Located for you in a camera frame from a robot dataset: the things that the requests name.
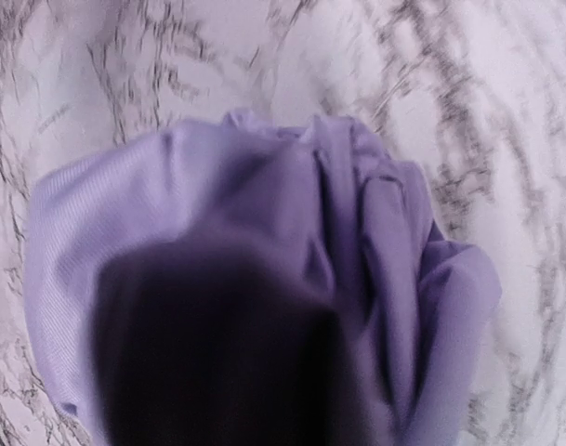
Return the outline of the lilac folding umbrella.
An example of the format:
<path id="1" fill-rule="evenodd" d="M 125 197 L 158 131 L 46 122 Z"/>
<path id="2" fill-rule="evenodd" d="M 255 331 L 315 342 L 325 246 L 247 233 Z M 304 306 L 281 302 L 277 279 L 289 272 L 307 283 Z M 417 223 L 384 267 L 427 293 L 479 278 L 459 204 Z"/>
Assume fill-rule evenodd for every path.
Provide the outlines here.
<path id="1" fill-rule="evenodd" d="M 186 120 L 69 164 L 33 189 L 24 299 L 54 405 L 111 445 L 94 376 L 97 282 L 154 245 L 255 256 L 337 318 L 327 445 L 452 445 L 501 295 L 480 248 L 449 241 L 415 164 L 348 117 L 277 127 Z"/>

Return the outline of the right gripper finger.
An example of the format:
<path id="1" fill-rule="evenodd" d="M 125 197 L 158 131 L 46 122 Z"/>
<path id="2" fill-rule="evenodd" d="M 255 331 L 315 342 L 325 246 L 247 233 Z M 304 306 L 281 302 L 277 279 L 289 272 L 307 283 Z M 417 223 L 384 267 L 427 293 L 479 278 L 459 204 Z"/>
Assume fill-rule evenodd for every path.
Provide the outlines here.
<path id="1" fill-rule="evenodd" d="M 111 445 L 327 445 L 339 327 L 261 264 L 173 244 L 101 270 L 94 376 Z"/>

